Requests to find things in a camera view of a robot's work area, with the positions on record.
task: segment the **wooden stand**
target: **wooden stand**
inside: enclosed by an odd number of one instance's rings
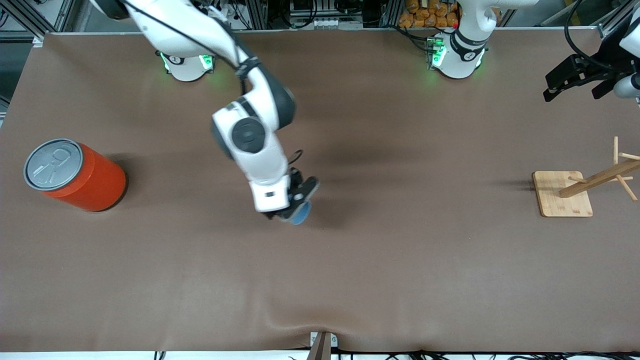
[[[618,157],[627,160],[618,163]],[[578,171],[536,171],[533,181],[538,195],[540,213],[544,217],[590,217],[593,216],[587,190],[600,184],[618,182],[633,201],[636,195],[623,177],[640,168],[640,156],[618,151],[618,137],[613,138],[613,166],[586,179]]]

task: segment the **red cylinder can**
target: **red cylinder can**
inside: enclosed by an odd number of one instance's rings
[[[27,184],[53,199],[102,211],[124,195],[122,168],[83,143],[55,139],[38,146],[24,164]]]

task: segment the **green led light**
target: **green led light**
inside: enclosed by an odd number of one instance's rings
[[[213,66],[213,61],[211,59],[211,55],[200,55],[200,62],[202,63],[202,66],[206,70],[211,69],[211,67]]]
[[[478,62],[476,63],[476,67],[480,66],[480,64],[482,63],[482,55],[484,55],[484,49],[482,50],[480,55],[478,55]]]
[[[164,68],[169,71],[169,64],[166,63],[166,59],[164,58],[164,54],[160,53],[160,59],[162,59],[162,62],[164,63]]]
[[[427,43],[436,44],[436,45],[442,45],[442,44],[444,44],[444,40],[441,39],[441,38],[427,38]]]
[[[442,65],[442,60],[444,59],[444,56],[447,54],[447,47],[446,46],[442,46],[440,47],[440,50],[438,50],[434,55],[433,55],[433,66],[440,66]]]

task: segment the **wooden stick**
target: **wooden stick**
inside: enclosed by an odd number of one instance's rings
[[[631,154],[625,154],[624,152],[619,152],[618,155],[620,155],[620,157],[626,158],[626,159],[640,160],[640,156],[631,155]]]
[[[613,165],[618,164],[618,137],[613,137]]]
[[[633,176],[624,176],[622,177],[622,180],[627,181],[627,180],[633,180],[634,177]],[[617,183],[618,179],[611,179],[608,181],[608,183]]]
[[[629,194],[629,196],[631,197],[631,200],[638,201],[638,198],[636,197],[634,192],[631,191],[631,188],[629,187],[629,185],[627,185],[627,183],[624,180],[622,180],[622,177],[620,175],[616,175],[616,179],[618,179],[620,184],[622,184],[622,187],[625,189],[627,194]]]
[[[631,171],[637,170],[640,168],[640,161],[637,160],[625,160],[617,165],[613,165],[607,170],[601,171],[593,176],[585,179],[589,183],[575,183],[571,186],[567,186],[566,188],[560,190],[559,195],[562,198],[572,197],[577,195],[583,191],[594,188],[600,184],[604,184],[611,179],[615,179],[616,175],[627,175]]]
[[[579,177],[573,177],[573,176],[570,176],[569,180],[577,181],[578,183],[583,183],[583,184],[589,183],[589,181],[586,181],[585,179],[581,179]]]

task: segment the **can lid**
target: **can lid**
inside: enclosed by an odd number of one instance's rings
[[[59,189],[73,180],[82,167],[83,153],[77,142],[55,139],[38,146],[24,164],[24,179],[40,191]]]

